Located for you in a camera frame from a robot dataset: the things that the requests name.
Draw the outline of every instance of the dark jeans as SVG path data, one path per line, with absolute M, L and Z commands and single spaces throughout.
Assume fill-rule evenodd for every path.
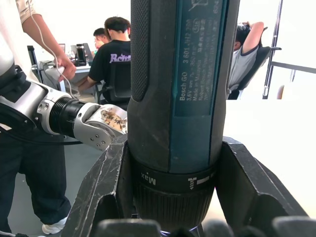
M 36 141 L 63 141 L 63 136 L 51 136 L 40 131 L 33 131 L 23 136 Z M 12 206 L 17 173 L 25 174 L 32 193 L 34 213 L 44 224 L 57 223 L 68 215 L 71 205 L 65 197 L 64 146 L 22 143 L 0 133 L 1 231 L 11 232 L 7 217 Z M 21 210 L 21 215 L 26 215 L 26 213 Z

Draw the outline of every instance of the person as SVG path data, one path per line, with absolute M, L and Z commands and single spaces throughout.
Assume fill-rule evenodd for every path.
M 254 65 L 263 30 L 263 22 L 254 24 L 246 22 L 237 26 L 231 74 L 228 81 L 228 95 L 237 89 L 240 81 Z
M 23 31 L 43 48 L 47 48 L 41 41 L 31 13 L 41 29 L 45 44 L 56 54 L 56 63 L 65 67 L 64 76 L 72 79 L 75 76 L 75 66 L 56 42 L 42 16 L 35 11 L 32 0 L 0 1 L 0 34 L 11 48 L 15 64 L 30 79 L 37 80 L 31 71 L 27 46 L 21 40 L 24 37 Z M 2 127 L 12 134 L 18 132 L 4 125 Z M 63 136 L 52 136 L 39 130 L 24 133 L 23 137 L 34 141 L 63 142 Z M 33 210 L 43 223 L 43 232 L 55 234 L 61 231 L 71 209 L 65 197 L 64 146 L 33 145 L 0 133 L 0 231 L 5 233 L 11 232 L 7 217 L 12 206 L 17 173 L 25 174 L 32 193 Z
M 110 17 L 104 23 L 111 42 L 104 44 L 95 55 L 88 77 L 78 84 L 79 91 L 92 87 L 96 82 L 107 85 L 111 76 L 111 63 L 130 61 L 130 22 L 122 17 Z
M 109 34 L 104 30 L 104 28 L 98 28 L 93 33 L 94 45 L 98 50 L 102 45 L 111 41 Z

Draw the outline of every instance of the cordless screwdriver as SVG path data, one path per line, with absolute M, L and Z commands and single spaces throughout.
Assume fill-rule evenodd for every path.
M 131 0 L 134 199 L 161 229 L 199 225 L 213 195 L 239 1 Z

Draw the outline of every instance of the white cable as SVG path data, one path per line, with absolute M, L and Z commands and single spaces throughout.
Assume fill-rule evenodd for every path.
M 72 88 L 71 88 L 71 85 L 70 85 L 70 82 L 69 80 L 59 71 L 58 69 L 58 62 L 57 62 L 57 57 L 56 57 L 56 54 L 53 52 L 53 50 L 51 50 L 44 42 L 44 39 L 43 39 L 43 35 L 41 33 L 41 30 L 40 30 L 40 27 L 39 25 L 37 24 L 36 20 L 34 19 L 33 15 L 32 15 L 32 9 L 31 9 L 31 4 L 30 4 L 30 0 L 27 0 L 28 1 L 28 4 L 29 4 L 29 10 L 30 10 L 30 15 L 31 15 L 31 18 L 32 20 L 34 21 L 35 25 L 37 26 L 38 30 L 39 30 L 39 35 L 40 35 L 40 39 L 41 39 L 41 42 L 43 43 L 43 45 L 52 53 L 52 55 L 54 56 L 55 58 L 55 61 L 56 61 L 56 69 L 59 73 L 59 75 L 61 75 L 65 81 L 67 82 L 68 86 L 69 86 L 69 93 L 71 95 L 71 97 L 73 97 L 74 99 L 77 99 L 74 95 L 73 95 L 73 92 L 72 92 Z
M 7 232 L 3 232 L 3 231 L 0 231 L 0 235 L 3 235 L 3 236 L 10 236 L 10 237 L 15 237 L 15 235 L 14 235 L 14 234 L 7 233 Z

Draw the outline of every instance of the black hair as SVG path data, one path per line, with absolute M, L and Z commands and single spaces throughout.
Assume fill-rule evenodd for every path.
M 130 28 L 130 22 L 122 17 L 110 17 L 104 23 L 104 28 L 107 30 L 122 31 L 124 33 Z
M 93 36 L 105 36 L 104 28 L 96 29 L 93 33 Z
M 248 25 L 238 25 L 235 42 L 240 42 L 240 44 L 243 45 L 243 43 L 245 43 L 246 41 L 249 32 L 250 27 Z

